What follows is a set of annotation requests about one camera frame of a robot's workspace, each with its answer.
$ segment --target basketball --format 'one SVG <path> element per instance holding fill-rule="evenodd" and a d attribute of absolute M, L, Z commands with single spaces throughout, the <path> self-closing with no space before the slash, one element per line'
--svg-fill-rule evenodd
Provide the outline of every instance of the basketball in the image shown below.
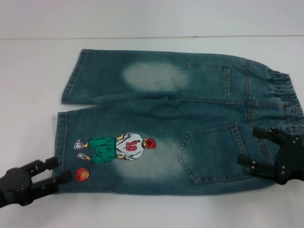
<path fill-rule="evenodd" d="M 75 173 L 75 178 L 77 181 L 85 181 L 86 179 L 89 178 L 89 176 L 90 176 L 90 172 L 85 168 L 80 168 Z"/>

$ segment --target red cap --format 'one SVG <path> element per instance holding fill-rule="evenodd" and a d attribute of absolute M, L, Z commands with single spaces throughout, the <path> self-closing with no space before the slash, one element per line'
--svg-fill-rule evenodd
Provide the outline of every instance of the red cap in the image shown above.
<path fill-rule="evenodd" d="M 146 146 L 145 146 L 146 148 L 153 149 L 156 147 L 156 143 L 153 139 L 146 138 L 145 143 L 146 143 Z"/>

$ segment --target hem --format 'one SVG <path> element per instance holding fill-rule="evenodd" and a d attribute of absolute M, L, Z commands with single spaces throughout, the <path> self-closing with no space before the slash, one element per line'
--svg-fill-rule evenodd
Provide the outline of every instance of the hem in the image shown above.
<path fill-rule="evenodd" d="M 64 155 L 67 142 L 67 113 L 58 113 L 57 130 L 55 137 L 55 156 L 58 159 L 58 167 L 53 169 L 52 177 L 58 176 L 64 171 Z"/>
<path fill-rule="evenodd" d="M 88 54 L 89 54 L 89 49 L 83 49 L 80 52 L 79 58 L 74 67 L 72 75 L 70 76 L 70 78 L 67 82 L 67 85 L 63 91 L 62 98 L 61 98 L 62 104 L 70 104 L 70 101 L 68 100 L 69 96 L 70 96 L 71 92 L 73 91 L 75 81 L 77 80 L 77 78 L 79 76 L 79 72 L 80 72 Z"/>

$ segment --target white surface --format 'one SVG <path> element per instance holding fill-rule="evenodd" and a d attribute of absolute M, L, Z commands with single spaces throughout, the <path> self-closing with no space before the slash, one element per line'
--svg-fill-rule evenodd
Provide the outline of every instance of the white surface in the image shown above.
<path fill-rule="evenodd" d="M 0 38 L 304 35 L 303 0 L 1 0 Z"/>
<path fill-rule="evenodd" d="M 54 154 L 52 117 L 82 48 L 221 53 L 290 73 L 304 104 L 304 38 L 0 41 L 0 174 Z M 36 180 L 48 176 L 45 172 Z M 201 197 L 63 194 L 0 209 L 1 228 L 300 228 L 304 183 Z"/>

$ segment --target denim pants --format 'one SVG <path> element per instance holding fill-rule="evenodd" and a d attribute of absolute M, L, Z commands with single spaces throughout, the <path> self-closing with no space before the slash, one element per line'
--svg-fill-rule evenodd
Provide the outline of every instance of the denim pants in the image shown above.
<path fill-rule="evenodd" d="M 303 140 L 289 75 L 248 59 L 153 51 L 81 51 L 58 114 L 55 155 L 74 180 L 61 192 L 206 195 L 263 188 L 237 164 L 273 164 L 272 126 Z"/>

